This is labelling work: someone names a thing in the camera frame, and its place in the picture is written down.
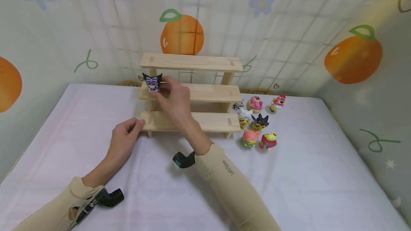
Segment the bed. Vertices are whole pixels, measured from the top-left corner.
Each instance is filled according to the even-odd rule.
[[[70,84],[0,187],[0,230],[8,231],[85,175],[107,152],[111,130],[139,117],[139,88]],[[244,99],[251,95],[243,94]],[[273,96],[261,95],[267,105]],[[408,231],[321,99],[287,96],[264,133],[278,146],[263,152],[210,134],[254,185],[283,231]],[[178,151],[192,150],[177,133],[138,139],[106,185],[125,200],[96,207],[74,230],[235,230],[195,169],[179,169]]]

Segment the figurine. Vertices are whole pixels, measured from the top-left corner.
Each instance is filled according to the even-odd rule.
[[[245,129],[248,123],[251,121],[252,117],[252,110],[244,110],[240,108],[240,111],[237,113],[238,114],[238,120],[240,121],[240,126],[242,129]]]
[[[261,149],[268,149],[273,148],[277,145],[277,135],[271,131],[271,134],[263,134],[261,138],[260,148]]]
[[[277,96],[276,98],[273,98],[273,101],[271,102],[270,105],[270,111],[275,112],[277,109],[280,109],[284,106],[285,102],[285,94],[281,94]]]
[[[233,104],[233,109],[237,111],[237,110],[239,110],[241,107],[244,107],[243,101],[244,101],[244,99],[243,99],[241,102],[239,102],[239,103],[234,103],[234,104]]]
[[[259,134],[259,131],[250,129],[244,130],[243,138],[241,139],[241,145],[243,147],[255,147]]]
[[[251,129],[252,130],[258,130],[261,131],[263,128],[268,126],[268,115],[263,118],[261,114],[258,115],[258,118],[254,118],[254,116],[252,116],[253,118],[253,123],[251,125]]]
[[[144,77],[144,80],[146,81],[149,92],[150,91],[156,91],[156,92],[160,91],[160,82],[161,82],[161,77],[162,76],[163,76],[163,74],[150,77],[146,74],[143,74],[143,77]]]
[[[258,114],[261,112],[263,109],[263,102],[261,101],[259,96],[253,96],[251,99],[247,102],[247,109],[248,110],[253,110],[255,114]]]

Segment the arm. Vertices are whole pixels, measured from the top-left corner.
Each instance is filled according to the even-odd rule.
[[[189,88],[170,76],[163,76],[163,80],[167,84],[162,83],[160,88],[170,90],[170,96],[165,98],[158,92],[151,92],[152,96],[194,149],[195,167],[201,177],[210,184],[239,230],[280,231],[251,183],[225,156],[224,150],[214,144],[193,119]]]
[[[131,154],[144,120],[131,118],[113,129],[106,157],[83,178],[75,177],[51,202],[32,214],[13,231],[68,231],[81,210],[121,168]]]
[[[270,211],[246,177],[194,122],[182,134],[196,153],[195,167],[240,231],[280,231]]]

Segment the black clip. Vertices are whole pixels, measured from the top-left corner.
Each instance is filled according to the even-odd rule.
[[[192,166],[196,160],[195,160],[195,152],[192,152],[189,154],[189,156],[185,156],[181,152],[176,153],[173,157],[173,162],[177,164],[181,169],[188,168]]]
[[[114,207],[117,204],[121,203],[124,200],[124,194],[121,189],[109,194],[105,188],[101,190],[95,197],[90,201],[89,204],[84,207],[83,211],[78,216],[76,222],[80,223],[93,209],[96,204],[105,206],[105,207]]]

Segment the beige sleeve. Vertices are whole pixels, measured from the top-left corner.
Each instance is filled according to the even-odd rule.
[[[211,185],[240,231],[281,231],[257,191],[218,144],[195,159],[201,177]]]
[[[69,209],[80,207],[93,196],[100,187],[84,186],[79,177],[74,177],[70,184],[51,202],[26,218],[13,231],[68,231],[73,221],[69,220]]]

